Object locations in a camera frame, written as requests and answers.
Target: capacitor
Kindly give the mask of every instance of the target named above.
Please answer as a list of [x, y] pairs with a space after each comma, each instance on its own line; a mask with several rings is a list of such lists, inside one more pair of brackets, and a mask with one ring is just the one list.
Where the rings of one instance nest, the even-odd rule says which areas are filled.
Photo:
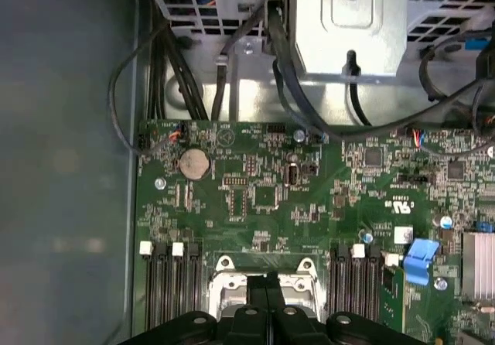
[[366, 244], [370, 244], [373, 241], [373, 234], [365, 229], [361, 229], [357, 235]]
[[295, 130], [292, 137], [295, 142], [304, 142], [306, 140], [306, 133], [303, 130]]
[[442, 229], [450, 229], [454, 225], [454, 220], [450, 216], [442, 216], [440, 219], [440, 227]]

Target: integrated circuit chip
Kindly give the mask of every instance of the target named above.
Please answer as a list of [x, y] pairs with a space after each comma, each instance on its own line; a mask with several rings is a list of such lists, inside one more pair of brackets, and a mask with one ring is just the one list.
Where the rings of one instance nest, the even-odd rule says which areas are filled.
[[382, 164], [381, 148], [367, 148], [364, 151], [364, 164], [370, 167], [380, 167]]
[[344, 207], [346, 205], [346, 197], [345, 196], [334, 196], [333, 204], [335, 207]]
[[447, 179], [462, 180], [466, 171], [465, 163], [461, 161], [450, 162], [447, 165]]

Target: green circuit board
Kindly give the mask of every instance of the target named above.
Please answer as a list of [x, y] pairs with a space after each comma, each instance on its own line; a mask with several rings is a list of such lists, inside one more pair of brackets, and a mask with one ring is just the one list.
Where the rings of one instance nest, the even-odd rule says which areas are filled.
[[[373, 236], [370, 245], [401, 257], [413, 238], [441, 242], [427, 286], [406, 282], [401, 266], [382, 268], [379, 322], [427, 343], [452, 343], [460, 330], [493, 335], [493, 314], [475, 310], [461, 287], [462, 233], [495, 218], [490, 150], [452, 160], [417, 148], [409, 130], [329, 142], [301, 136], [291, 124], [146, 121], [140, 133], [144, 146], [172, 139], [138, 165], [135, 333], [149, 326], [146, 306], [164, 299], [156, 292], [149, 297], [153, 277], [139, 254], [142, 241], [200, 244], [196, 270], [187, 274], [197, 276], [196, 308], [206, 310], [222, 255], [233, 258], [236, 269], [260, 272], [291, 271], [309, 257], [326, 290], [331, 249], [363, 243], [365, 233]], [[465, 130], [424, 133], [425, 145], [440, 152], [481, 142]], [[442, 215], [452, 218], [452, 229], [435, 223]], [[188, 282], [179, 289], [187, 291], [192, 275], [184, 275]], [[447, 289], [435, 288], [438, 277]]]

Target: heatsink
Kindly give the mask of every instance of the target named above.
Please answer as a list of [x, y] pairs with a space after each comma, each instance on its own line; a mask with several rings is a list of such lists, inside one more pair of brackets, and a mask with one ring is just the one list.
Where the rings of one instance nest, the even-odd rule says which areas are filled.
[[495, 234], [463, 235], [463, 295], [472, 301], [495, 299]]

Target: metal bracket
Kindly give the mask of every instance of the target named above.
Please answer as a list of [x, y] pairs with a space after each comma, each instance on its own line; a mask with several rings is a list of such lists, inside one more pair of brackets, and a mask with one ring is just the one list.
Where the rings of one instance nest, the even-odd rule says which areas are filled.
[[[228, 255], [218, 259], [215, 270], [208, 285], [208, 313], [219, 319], [228, 306], [246, 303], [248, 277], [260, 272], [237, 271]], [[287, 305], [299, 306], [309, 317], [322, 319], [323, 289], [311, 258], [303, 258], [294, 273], [279, 274], [278, 279]]]

